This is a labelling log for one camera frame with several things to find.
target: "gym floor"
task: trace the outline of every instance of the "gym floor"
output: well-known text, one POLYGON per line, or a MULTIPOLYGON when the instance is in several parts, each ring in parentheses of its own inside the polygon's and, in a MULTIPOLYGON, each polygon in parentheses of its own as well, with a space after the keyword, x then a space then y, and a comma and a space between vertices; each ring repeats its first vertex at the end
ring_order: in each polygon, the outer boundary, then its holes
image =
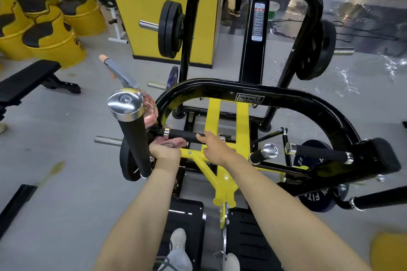
MULTIPOLYGON (((345 26, 354 28, 362 28, 358 25, 362 22, 364 29, 376 29, 376 32, 379 29, 379 35, 365 38, 363 36, 372 33, 356 33, 350 36, 350 43, 340 40, 349 40, 346 35, 338 35, 337 46, 355 46, 356 53, 334 56, 322 76, 313 81, 300 81, 294 77, 290 87, 316 94, 333 104, 351 121, 362 138, 388 140, 405 168, 407 129, 402 121, 407 120, 407 0, 324 2, 325 15, 334 15, 332 20, 340 20, 345 26), (354 3, 365 6, 353 6, 354 3), (387 30, 389 25, 396 29, 387 30)), ((298 11, 280 11, 276 20, 301 19, 301 5, 289 8, 298 11)), ((233 19, 224 13, 213 69, 191 67, 188 78, 238 79, 243 45, 242 19, 233 19)), ((263 84, 269 86, 277 84, 292 47, 290 37, 296 35, 299 23, 281 22, 272 27, 279 33, 270 34, 267 43, 263 84)), ((39 187, 1 239, 1 270, 89 270, 109 230, 144 184, 144 180, 131 183, 123 178, 118 161, 119 148, 93 142, 96 135, 123 136, 107 108, 108 96, 120 87, 120 83, 111 80, 98 56, 103 53, 126 67, 153 98, 157 98, 160 91, 148 88, 147 82, 165 82, 171 65, 134 60, 130 46, 109 42, 109 33, 113 34, 113 29, 82 38, 88 52, 85 61, 56 73, 63 81, 79 84, 82 94, 73 95, 40 86, 26 96, 20 106, 7 109, 4 122, 8 130, 0 135, 0 210, 21 184, 39 187)), ((4 70, 0 79, 34 61, 2 59, 4 70)), ((206 107, 208 100, 194 100, 189 104, 206 107)), ((234 104, 227 103, 222 109, 233 111, 234 104)), ((263 107, 251 108, 252 115, 263 116, 264 113, 263 107)), ((171 127, 179 129, 183 122, 168 120, 171 127)), ((195 130, 202 130, 204 122, 204 119, 197 119, 195 130)), ((232 122, 221 121, 220 124, 220 133, 234 134, 232 122)), ((278 110, 272 126, 287 127, 289 140, 294 143, 301 144, 308 139, 327 141, 323 132, 309 119, 286 109, 278 110)), ((280 137, 271 141, 282 148, 280 137)), ((385 182, 368 180, 364 186, 351 185, 348 197, 404 186, 406 182, 407 173, 402 170, 386 176, 385 182)), ((221 248, 219 211, 212 204, 214 194, 202 175, 187 173, 181 197, 202 201, 207 214, 202 257, 205 270, 221 267, 220 261, 212 257, 221 248)), ((236 196, 238 206, 244 206, 242 196, 238 193, 236 196)), ((317 215, 367 262, 370 243, 377 233, 407 232, 406 205, 364 212, 335 207, 317 215)))

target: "hand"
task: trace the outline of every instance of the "hand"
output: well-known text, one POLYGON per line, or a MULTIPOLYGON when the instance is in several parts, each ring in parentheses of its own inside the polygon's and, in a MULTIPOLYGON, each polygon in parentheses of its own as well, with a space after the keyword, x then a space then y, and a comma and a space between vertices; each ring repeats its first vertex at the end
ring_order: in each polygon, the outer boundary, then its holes
POLYGON ((227 162, 237 155, 235 150, 226 145, 211 131, 205 131, 204 137, 197 134, 197 140, 207 146, 203 153, 208 160, 216 165, 225 167, 227 162))
POLYGON ((178 148, 168 148, 166 146, 162 146, 159 144, 151 144, 150 153, 157 160, 166 159, 166 160, 174 161, 174 162, 176 162, 177 167, 180 164, 181 150, 178 148))

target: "instruction label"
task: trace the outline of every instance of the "instruction label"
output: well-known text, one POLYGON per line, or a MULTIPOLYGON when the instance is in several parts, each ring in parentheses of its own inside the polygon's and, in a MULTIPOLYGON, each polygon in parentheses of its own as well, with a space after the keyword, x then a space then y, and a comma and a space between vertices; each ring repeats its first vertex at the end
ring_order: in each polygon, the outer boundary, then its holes
POLYGON ((266 5, 261 2, 254 4, 252 41, 261 42, 263 40, 264 10, 266 5))
POLYGON ((264 97, 260 97, 258 95, 252 94, 244 94, 238 93, 236 94, 236 102, 244 102, 244 103, 251 103, 251 104, 262 104, 264 97))

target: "forearm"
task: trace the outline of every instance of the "forearm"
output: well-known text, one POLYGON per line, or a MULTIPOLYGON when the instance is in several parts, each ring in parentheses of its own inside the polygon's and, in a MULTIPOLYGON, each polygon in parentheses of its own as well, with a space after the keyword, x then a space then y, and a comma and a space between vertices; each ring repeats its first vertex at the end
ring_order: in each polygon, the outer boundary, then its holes
POLYGON ((153 268, 177 169, 178 163, 157 160, 142 191, 110 231, 95 270, 150 271, 153 268))
POLYGON ((301 202, 243 158, 236 156, 225 168, 240 187, 267 242, 286 270, 370 270, 301 202))

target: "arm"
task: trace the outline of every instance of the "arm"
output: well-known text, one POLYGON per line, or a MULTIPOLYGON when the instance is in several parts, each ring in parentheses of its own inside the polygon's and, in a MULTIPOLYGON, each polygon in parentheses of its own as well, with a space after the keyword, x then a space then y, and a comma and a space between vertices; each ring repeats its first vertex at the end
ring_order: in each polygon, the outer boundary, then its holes
POLYGON ((267 242, 286 270, 370 270, 300 201, 272 182, 212 132, 197 139, 206 158, 224 167, 246 198, 267 242))
POLYGON ((150 145, 155 168, 104 242, 94 271, 150 271, 160 246, 181 159, 179 149, 150 145))

